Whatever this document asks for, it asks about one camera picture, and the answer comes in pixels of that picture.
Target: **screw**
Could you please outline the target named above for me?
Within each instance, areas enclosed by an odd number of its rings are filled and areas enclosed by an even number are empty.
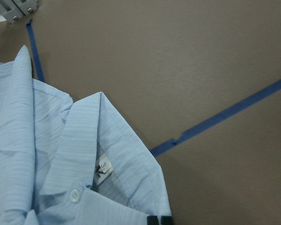
[[[28,8],[28,9],[27,9],[27,12],[33,13],[33,8]]]

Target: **white label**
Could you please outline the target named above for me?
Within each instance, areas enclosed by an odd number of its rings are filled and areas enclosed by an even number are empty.
[[[101,184],[113,171],[110,161],[107,156],[103,154],[97,161],[94,174],[94,182]]]

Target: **blue tape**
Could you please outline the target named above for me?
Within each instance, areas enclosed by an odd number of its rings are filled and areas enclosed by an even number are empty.
[[[37,44],[36,44],[36,39],[34,37],[33,29],[32,29],[32,26],[31,26],[31,22],[32,22],[32,18],[26,24],[26,28],[27,28],[27,31],[28,31],[28,34],[29,34],[30,46],[31,46],[32,55],[33,55],[33,61],[34,61],[35,67],[36,67],[38,79],[45,83],[42,65],[41,65],[41,61],[39,60],[39,57],[38,57]]]
[[[189,130],[186,130],[182,133],[179,139],[170,139],[161,145],[153,148],[151,150],[151,153],[154,157],[157,157],[164,152],[174,148],[175,146],[189,140],[192,137],[195,137],[196,135],[202,133],[203,131],[213,127],[214,125],[222,122],[223,120],[228,119],[229,117],[239,113],[240,111],[248,108],[249,106],[259,102],[260,100],[263,100],[264,98],[274,94],[275,92],[281,90],[281,80],[267,86],[266,88],[262,89],[261,91],[251,95],[250,97],[236,103],[235,105],[231,106],[228,109],[225,109],[224,111],[221,111],[220,113],[216,114],[215,116],[199,123],[198,125],[190,128]]]

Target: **shirt button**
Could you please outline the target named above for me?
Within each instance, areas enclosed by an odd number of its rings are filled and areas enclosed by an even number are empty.
[[[77,203],[80,201],[80,192],[76,189],[72,190],[70,193],[71,202]]]

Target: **fabric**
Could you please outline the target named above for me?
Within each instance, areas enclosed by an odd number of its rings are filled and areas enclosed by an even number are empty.
[[[113,171],[97,185],[104,154]],[[171,216],[162,170],[106,96],[73,103],[32,79],[25,46],[0,64],[0,225],[145,225],[150,215]]]

